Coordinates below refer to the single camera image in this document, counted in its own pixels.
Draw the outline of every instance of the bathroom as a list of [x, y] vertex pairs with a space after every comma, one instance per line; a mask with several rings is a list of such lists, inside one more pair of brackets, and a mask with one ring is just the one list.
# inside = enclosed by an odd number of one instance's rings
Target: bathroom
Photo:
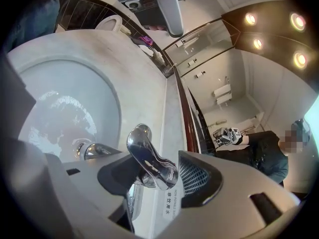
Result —
[[[254, 36], [262, 48], [244, 47], [242, 38], [250, 31], [231, 21], [249, 27], [245, 17], [239, 19], [231, 12], [272, 1], [286, 0], [180, 0], [183, 33], [172, 37], [165, 30], [143, 27], [118, 0], [60, 0], [55, 33], [8, 54], [36, 100], [15, 135], [58, 156], [69, 169], [75, 168], [74, 162], [79, 167], [84, 162], [78, 153], [86, 144], [128, 152], [128, 136], [139, 124], [152, 131], [148, 140], [158, 155], [177, 168], [179, 151], [210, 156], [216, 149], [243, 148], [216, 146], [214, 133], [222, 127], [238, 128], [243, 135], [270, 130], [283, 136], [311, 109], [318, 89], [294, 65], [267, 57], [266, 34]], [[263, 18], [257, 11], [249, 12], [258, 26]], [[284, 189], [302, 200], [317, 175], [315, 131], [302, 153], [291, 154], [288, 160]], [[81, 176], [70, 178], [80, 183]], [[93, 186], [79, 187], [91, 202], [103, 206], [102, 199], [88, 194]], [[171, 195], [174, 212], [167, 207]], [[128, 198], [135, 235], [165, 237], [163, 232], [178, 217], [184, 196], [181, 176], [167, 190], [134, 184]], [[105, 206], [102, 210], [110, 211]], [[263, 227], [261, 222], [239, 235]]]

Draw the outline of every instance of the ceiling light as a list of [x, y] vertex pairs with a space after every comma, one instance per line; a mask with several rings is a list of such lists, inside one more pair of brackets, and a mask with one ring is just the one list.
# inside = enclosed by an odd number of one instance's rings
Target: ceiling light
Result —
[[246, 18], [246, 22], [248, 24], [250, 24], [250, 25], [255, 25], [256, 24], [256, 18], [255, 18], [254, 15], [248, 13], [248, 14], [246, 14], [245, 18]]
[[263, 47], [263, 44], [261, 43], [261, 40], [255, 39], [254, 40], [254, 46], [256, 49], [261, 49]]
[[290, 22], [293, 25], [293, 27], [298, 31], [303, 31], [306, 26], [306, 22], [304, 18], [297, 13], [292, 13], [290, 15]]
[[294, 54], [294, 63], [298, 68], [303, 69], [307, 65], [306, 57], [302, 53], [296, 52]]

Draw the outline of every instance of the faucet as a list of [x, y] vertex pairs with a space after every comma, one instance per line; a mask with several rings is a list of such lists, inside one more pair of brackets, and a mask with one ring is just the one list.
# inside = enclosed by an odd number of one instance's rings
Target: faucet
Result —
[[[170, 160], [160, 158], [151, 139], [152, 131], [145, 124], [137, 125], [128, 136], [128, 151], [141, 167], [134, 184], [160, 190], [170, 189], [178, 180], [177, 167]], [[82, 159], [88, 160], [115, 155], [121, 151], [101, 143], [89, 143], [80, 145], [77, 153]]]

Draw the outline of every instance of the sink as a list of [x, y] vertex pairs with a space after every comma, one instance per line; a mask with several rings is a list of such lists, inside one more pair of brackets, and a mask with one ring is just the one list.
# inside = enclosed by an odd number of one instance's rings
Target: sink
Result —
[[77, 147], [99, 142], [118, 148], [121, 112], [108, 79], [91, 67], [71, 60], [51, 60], [20, 73], [36, 105], [19, 139], [62, 162], [80, 160]]

